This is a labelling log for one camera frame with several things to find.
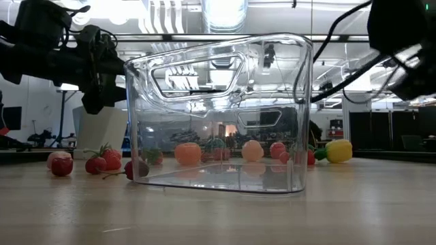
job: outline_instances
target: ceiling light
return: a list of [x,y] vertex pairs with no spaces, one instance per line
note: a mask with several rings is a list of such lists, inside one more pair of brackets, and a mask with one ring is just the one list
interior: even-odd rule
[[248,0],[202,0],[203,18],[209,33],[238,33],[247,16]]
[[78,91],[79,87],[73,84],[62,84],[61,91]]

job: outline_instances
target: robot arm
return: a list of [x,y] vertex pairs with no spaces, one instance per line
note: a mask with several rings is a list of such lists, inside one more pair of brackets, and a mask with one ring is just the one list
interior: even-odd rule
[[64,30],[68,38],[72,16],[87,10],[69,10],[48,0],[21,2],[14,27],[0,21],[0,56],[7,57],[0,60],[1,75],[15,84],[24,74],[52,80],[55,86],[77,85],[90,114],[126,100],[125,89],[115,84],[116,75],[124,75],[124,61],[116,55],[111,35],[89,25],[75,36],[75,48],[66,46]]

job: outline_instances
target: red object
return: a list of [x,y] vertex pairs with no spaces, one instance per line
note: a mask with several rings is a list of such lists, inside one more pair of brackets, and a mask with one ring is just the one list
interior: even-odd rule
[[107,149],[103,152],[102,157],[106,160],[106,170],[118,170],[121,168],[121,155],[118,151]]
[[227,161],[230,158],[230,154],[231,154],[230,149],[216,148],[213,151],[213,158],[216,161],[220,161],[220,160]]
[[88,159],[84,168],[90,174],[100,174],[100,171],[107,170],[107,168],[106,168],[107,166],[108,166],[108,164],[107,164],[106,160],[104,160],[103,157],[94,157],[94,158]]
[[307,165],[315,165],[315,155],[313,155],[312,150],[307,151]]
[[124,171],[125,171],[125,175],[129,180],[133,180],[134,179],[134,167],[131,164],[131,161],[129,161],[125,166],[124,166]]
[[53,159],[52,173],[56,176],[67,176],[73,171],[73,159],[69,157],[58,157]]
[[197,165],[202,156],[202,149],[196,143],[179,144],[174,149],[174,157],[184,166]]
[[270,154],[273,159],[279,159],[280,154],[286,151],[286,146],[281,142],[275,142],[270,147]]
[[209,152],[203,152],[202,154],[202,162],[207,163],[208,161],[212,161],[214,159],[214,155]]
[[[150,172],[149,166],[144,161],[139,160],[139,176],[145,177],[149,174],[149,172]],[[134,168],[133,165],[131,164],[131,161],[129,161],[124,166],[124,174],[129,180],[132,181],[134,180]]]
[[282,153],[280,154],[280,157],[279,157],[280,162],[281,162],[282,164],[286,164],[286,163],[289,161],[289,158],[290,158],[290,155],[289,155],[289,153],[287,153],[287,152],[282,152]]
[[47,168],[48,169],[52,168],[53,159],[55,159],[55,158],[64,158],[64,157],[71,158],[71,154],[68,153],[68,152],[64,152],[64,151],[51,152],[48,155],[48,158],[47,158]]

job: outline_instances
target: toy fruit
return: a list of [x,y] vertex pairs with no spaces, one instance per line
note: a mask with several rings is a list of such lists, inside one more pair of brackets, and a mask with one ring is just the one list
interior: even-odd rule
[[84,152],[93,152],[93,158],[102,157],[106,161],[106,170],[118,170],[121,168],[121,154],[112,149],[108,143],[100,147],[98,152],[85,150]]
[[60,157],[60,158],[63,158],[63,157],[71,158],[71,154],[68,153],[68,152],[64,152],[64,151],[51,152],[48,155],[48,158],[47,158],[47,168],[48,169],[51,169],[53,159],[58,158],[58,157]]
[[230,158],[230,149],[228,148],[216,148],[213,151],[213,158],[216,161],[227,161]]
[[315,155],[313,154],[313,151],[310,149],[307,151],[307,165],[308,166],[315,165]]
[[[139,160],[138,167],[139,167],[139,176],[140,177],[145,177],[149,174],[150,167],[144,161]],[[108,175],[103,177],[104,180],[109,176],[117,176],[119,174],[125,174],[129,180],[133,181],[134,180],[134,167],[133,167],[133,164],[131,163],[131,161],[129,161],[124,166],[124,171],[122,171],[120,173],[115,173],[115,174],[109,174],[109,173],[106,173],[106,174],[108,174]]]
[[282,152],[280,154],[279,160],[282,164],[286,164],[289,161],[290,155],[287,152]]
[[102,171],[106,170],[107,165],[103,157],[92,157],[88,159],[84,168],[90,174],[100,174]]
[[147,161],[147,163],[150,165],[159,165],[164,161],[164,154],[158,148],[153,148],[150,150],[145,148],[142,150],[142,159]]
[[71,157],[57,157],[52,162],[52,173],[56,176],[67,176],[73,171],[73,159]]
[[273,159],[278,159],[280,154],[286,151],[286,147],[281,142],[275,142],[270,147],[270,154]]
[[242,154],[246,161],[257,161],[264,156],[264,149],[256,140],[250,140],[245,142]]
[[202,156],[202,149],[196,143],[179,144],[174,150],[174,156],[181,165],[195,165]]
[[324,149],[315,151],[315,158],[327,158],[331,163],[343,163],[353,157],[352,144],[348,140],[335,140],[328,142]]

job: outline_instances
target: table surface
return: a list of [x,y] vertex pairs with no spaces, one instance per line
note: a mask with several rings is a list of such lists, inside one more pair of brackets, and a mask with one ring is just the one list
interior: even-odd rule
[[2,244],[434,244],[436,165],[314,167],[293,197],[156,189],[75,161],[0,166]]

